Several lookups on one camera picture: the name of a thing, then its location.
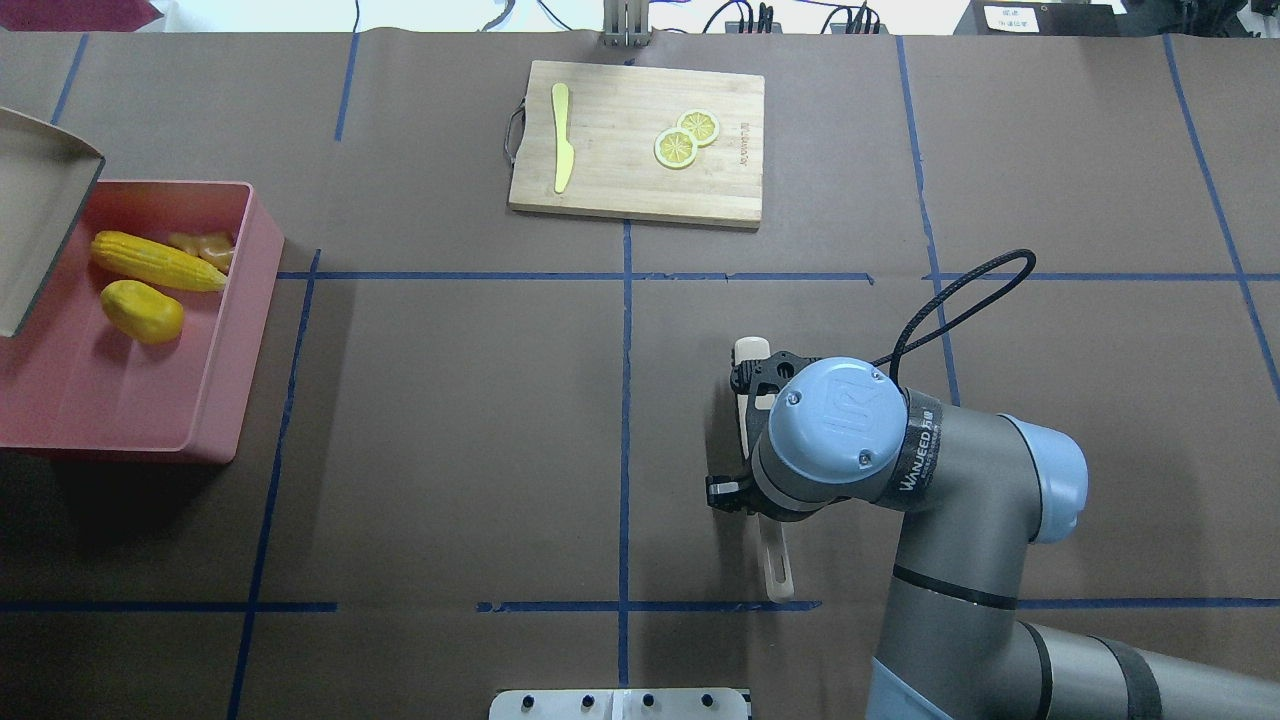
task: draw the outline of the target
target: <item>wooden cutting board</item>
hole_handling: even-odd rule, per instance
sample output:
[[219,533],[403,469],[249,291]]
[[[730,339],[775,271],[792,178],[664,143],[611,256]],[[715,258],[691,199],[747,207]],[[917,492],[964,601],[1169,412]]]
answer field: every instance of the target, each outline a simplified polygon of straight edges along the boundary
[[[573,173],[554,190],[552,85],[570,88]],[[716,142],[686,168],[654,158],[658,135],[685,110],[712,111]],[[764,78],[731,73],[536,60],[525,95],[511,206],[675,223],[760,227],[764,184]]]

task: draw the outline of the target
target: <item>blue grid line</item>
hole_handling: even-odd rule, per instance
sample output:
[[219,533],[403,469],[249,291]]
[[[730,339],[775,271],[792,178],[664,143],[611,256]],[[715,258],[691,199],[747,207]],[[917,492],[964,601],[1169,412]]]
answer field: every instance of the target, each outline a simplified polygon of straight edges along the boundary
[[[915,165],[915,192],[920,201],[920,222],[924,224],[924,237],[929,241],[929,277],[933,279],[933,293],[942,292],[942,277],[938,269],[938,247],[933,242],[933,222],[929,208],[924,202],[924,159],[920,155],[920,136],[915,127],[915,106],[911,102],[911,78],[906,69],[906,45],[902,36],[893,37],[897,45],[897,69],[902,81],[902,104],[906,109],[906,133],[911,140],[911,161]],[[946,311],[938,305],[938,327],[947,324]],[[951,391],[951,405],[960,405],[960,382],[956,379],[955,354],[951,350],[951,333],[942,333],[942,359],[947,365],[947,386]]]
[[[247,602],[15,600],[0,612],[244,612]],[[262,602],[257,612],[337,612],[337,602]]]
[[[938,273],[945,281],[960,279],[964,273]],[[978,279],[1011,281],[1014,273],[987,273]],[[1251,282],[1277,282],[1280,273],[1245,273]],[[929,279],[928,275],[920,279]],[[1032,273],[1027,281],[1041,282],[1239,282],[1235,273]]]
[[[280,270],[278,281],[626,281],[626,273],[524,273],[502,270],[324,270],[312,275],[301,270]],[[867,273],[632,273],[632,281],[718,281],[718,282],[865,282],[876,284]]]
[[79,72],[79,63],[84,58],[84,49],[88,47],[88,33],[81,33],[79,45],[76,46],[76,56],[72,58],[72,67],[67,70],[67,79],[63,82],[63,91],[54,105],[54,115],[49,124],[56,126],[63,119],[63,110],[67,108],[67,97],[72,94],[72,83],[76,82],[76,73]]
[[342,131],[347,127],[347,102],[351,100],[351,81],[356,77],[356,54],[358,51],[360,33],[352,31],[351,50],[347,54],[347,77],[342,81],[342,102],[338,105],[338,123],[333,128],[334,142],[342,142]]
[[1276,597],[1096,597],[1019,600],[1019,610],[1187,610],[1280,607]]
[[[320,264],[320,250],[311,256],[311,274],[315,275]],[[244,671],[248,667],[248,650],[253,641],[253,619],[257,614],[257,598],[262,589],[262,570],[266,566],[266,550],[271,539],[271,519],[275,514],[275,497],[280,487],[280,466],[284,459],[284,437],[289,432],[293,415],[293,400],[298,384],[298,357],[302,355],[302,341],[307,334],[307,320],[311,315],[311,299],[315,293],[315,278],[307,281],[302,296],[302,313],[298,315],[298,336],[293,342],[293,361],[289,365],[289,384],[284,393],[284,409],[280,413],[280,430],[275,437],[275,460],[271,462],[271,482],[266,489],[266,507],[262,510],[262,528],[257,537],[257,557],[253,561],[253,578],[250,580],[248,607],[244,610],[244,625],[241,630],[239,653],[236,657],[236,676],[232,680],[232,696],[227,707],[228,720],[239,715],[241,693],[244,689]]]
[[477,602],[476,612],[809,612],[822,606],[817,600],[765,601],[521,601]]
[[1249,290],[1249,281],[1245,279],[1244,265],[1240,264],[1240,254],[1236,251],[1235,240],[1231,237],[1231,227],[1226,223],[1226,213],[1222,210],[1222,201],[1217,196],[1213,173],[1210,172],[1208,160],[1204,159],[1204,150],[1201,147],[1199,133],[1196,131],[1196,120],[1192,119],[1192,109],[1187,104],[1187,94],[1183,92],[1183,78],[1178,72],[1178,59],[1174,56],[1174,40],[1169,33],[1165,33],[1165,59],[1169,61],[1169,76],[1174,81],[1178,105],[1181,108],[1183,120],[1187,123],[1187,136],[1190,137],[1192,150],[1196,151],[1196,161],[1199,163],[1201,174],[1204,177],[1204,187],[1208,190],[1208,199],[1213,204],[1213,214],[1217,215],[1217,227],[1222,231],[1226,252],[1231,256],[1231,268],[1235,269],[1236,281],[1240,283],[1240,295],[1244,296],[1244,306],[1249,311],[1253,334],[1258,338],[1258,348],[1262,351],[1262,360],[1266,363],[1267,374],[1271,377],[1271,389],[1275,392],[1276,400],[1280,400],[1280,373],[1276,373],[1275,357],[1271,356],[1271,343],[1267,342],[1267,333],[1262,329],[1262,322],[1258,319],[1258,309],[1253,305],[1253,292]]
[[631,601],[631,220],[622,220],[622,438],[618,487],[618,687],[630,684]]

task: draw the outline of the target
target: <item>pink bin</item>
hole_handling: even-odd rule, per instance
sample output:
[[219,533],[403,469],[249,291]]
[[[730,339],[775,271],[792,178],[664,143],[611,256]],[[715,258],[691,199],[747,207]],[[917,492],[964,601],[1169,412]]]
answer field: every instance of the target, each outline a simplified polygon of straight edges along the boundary
[[[146,346],[115,329],[99,292],[120,279],[90,263],[104,229],[157,242],[225,231],[223,292],[160,288],[182,336]],[[234,182],[102,181],[23,331],[0,337],[0,447],[52,457],[229,462],[236,456],[284,236]]]

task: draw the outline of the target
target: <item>red fabric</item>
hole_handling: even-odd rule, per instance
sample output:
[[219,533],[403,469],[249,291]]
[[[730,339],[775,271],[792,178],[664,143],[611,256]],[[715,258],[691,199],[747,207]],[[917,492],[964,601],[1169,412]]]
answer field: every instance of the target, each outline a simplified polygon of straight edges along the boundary
[[160,17],[147,0],[0,0],[0,27],[133,32]]

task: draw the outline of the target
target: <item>lemon slice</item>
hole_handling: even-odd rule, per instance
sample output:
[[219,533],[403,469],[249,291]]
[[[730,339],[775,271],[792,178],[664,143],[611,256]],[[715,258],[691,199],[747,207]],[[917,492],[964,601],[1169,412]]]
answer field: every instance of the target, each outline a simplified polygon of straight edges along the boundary
[[667,128],[653,141],[653,154],[664,168],[687,168],[698,158],[698,140],[685,128]]
[[699,147],[707,147],[719,137],[719,120],[707,110],[687,110],[676,122],[676,127],[689,131]]

